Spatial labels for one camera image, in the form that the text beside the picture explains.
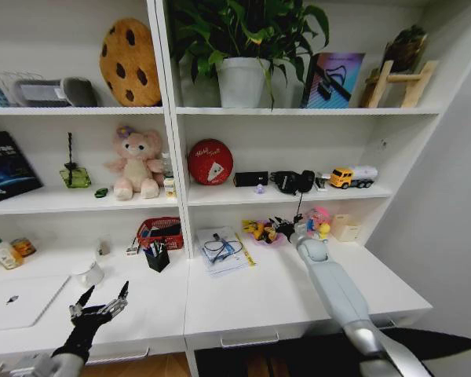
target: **potted plant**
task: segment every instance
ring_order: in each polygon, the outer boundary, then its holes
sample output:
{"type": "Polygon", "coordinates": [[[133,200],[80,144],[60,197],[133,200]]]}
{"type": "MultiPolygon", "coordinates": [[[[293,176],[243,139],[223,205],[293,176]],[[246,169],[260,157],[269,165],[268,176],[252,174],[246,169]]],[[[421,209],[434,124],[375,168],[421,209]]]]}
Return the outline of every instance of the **potted plant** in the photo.
{"type": "Polygon", "coordinates": [[[426,37],[424,29],[417,25],[402,30],[385,47],[382,65],[387,60],[393,60],[391,72],[413,71],[422,54],[426,37]]]}
{"type": "Polygon", "coordinates": [[[285,78],[283,62],[291,63],[302,83],[301,55],[313,55],[305,37],[318,33],[308,19],[317,20],[329,41],[325,12],[302,0],[175,0],[176,45],[173,55],[179,61],[192,55],[191,74],[217,75],[221,105],[225,108],[256,108],[264,82],[274,105],[271,77],[275,68],[285,78]]]}

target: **black book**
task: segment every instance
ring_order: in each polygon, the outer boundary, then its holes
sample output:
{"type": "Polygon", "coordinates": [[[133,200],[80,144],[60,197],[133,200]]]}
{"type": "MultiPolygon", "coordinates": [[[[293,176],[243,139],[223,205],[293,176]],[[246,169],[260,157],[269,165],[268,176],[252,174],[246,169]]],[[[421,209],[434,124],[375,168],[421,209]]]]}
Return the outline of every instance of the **black book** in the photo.
{"type": "Polygon", "coordinates": [[[0,200],[42,187],[9,133],[0,132],[0,200]]]}

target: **wooden floor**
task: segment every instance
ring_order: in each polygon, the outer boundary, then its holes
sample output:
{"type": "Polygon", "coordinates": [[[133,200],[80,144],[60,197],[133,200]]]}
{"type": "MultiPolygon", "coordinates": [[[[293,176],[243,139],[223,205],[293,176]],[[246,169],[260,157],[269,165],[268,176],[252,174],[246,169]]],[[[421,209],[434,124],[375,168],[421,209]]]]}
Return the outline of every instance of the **wooden floor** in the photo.
{"type": "Polygon", "coordinates": [[[190,377],[184,353],[155,355],[139,361],[85,367],[82,377],[190,377]]]}
{"type": "MultiPolygon", "coordinates": [[[[289,377],[286,365],[271,359],[274,377],[289,377]]],[[[251,355],[246,361],[248,377],[270,377],[265,358],[251,355]]],[[[85,367],[82,377],[190,377],[184,353],[150,356],[139,361],[85,367]]]]}

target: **stuffed animal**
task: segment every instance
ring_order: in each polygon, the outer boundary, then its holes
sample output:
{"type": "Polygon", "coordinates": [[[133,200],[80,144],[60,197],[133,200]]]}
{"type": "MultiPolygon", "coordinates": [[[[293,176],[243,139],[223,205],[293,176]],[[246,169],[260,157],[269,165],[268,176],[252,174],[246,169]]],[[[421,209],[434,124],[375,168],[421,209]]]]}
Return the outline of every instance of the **stuffed animal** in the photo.
{"type": "Polygon", "coordinates": [[[162,160],[158,159],[162,148],[159,133],[139,133],[130,126],[120,126],[113,146],[120,159],[105,166],[122,175],[114,184],[115,198],[129,200],[134,192],[141,192],[145,199],[158,196],[159,185],[164,182],[162,160]]]}
{"type": "Polygon", "coordinates": [[[118,20],[104,37],[101,74],[123,106],[154,106],[161,95],[150,29],[134,18],[118,20]]]}

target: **white flower pot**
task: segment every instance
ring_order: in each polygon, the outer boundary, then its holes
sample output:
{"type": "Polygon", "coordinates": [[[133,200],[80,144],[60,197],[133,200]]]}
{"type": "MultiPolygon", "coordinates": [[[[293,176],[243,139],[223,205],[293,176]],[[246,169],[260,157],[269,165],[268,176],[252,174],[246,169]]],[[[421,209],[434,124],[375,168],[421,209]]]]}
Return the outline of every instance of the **white flower pot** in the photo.
{"type": "MultiPolygon", "coordinates": [[[[270,62],[260,59],[268,69],[270,62]]],[[[221,106],[256,108],[264,89],[265,72],[255,57],[231,57],[217,64],[221,106]]]]}

